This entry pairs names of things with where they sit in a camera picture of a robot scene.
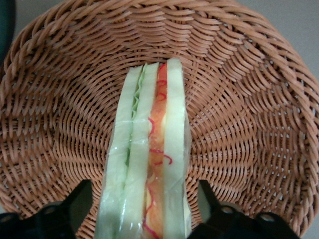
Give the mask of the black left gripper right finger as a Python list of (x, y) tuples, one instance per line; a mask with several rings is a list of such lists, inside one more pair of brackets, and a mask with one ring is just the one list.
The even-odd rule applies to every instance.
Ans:
[(190, 239), (298, 239), (290, 226), (274, 213), (244, 215), (230, 205), (221, 204), (206, 180), (198, 182), (198, 208), (203, 222)]

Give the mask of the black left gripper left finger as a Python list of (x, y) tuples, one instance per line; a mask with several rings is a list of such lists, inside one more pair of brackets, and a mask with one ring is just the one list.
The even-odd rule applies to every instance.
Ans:
[(27, 219), (17, 213), (0, 215), (2, 239), (75, 239), (93, 205), (92, 182), (82, 180), (61, 202), (44, 206)]

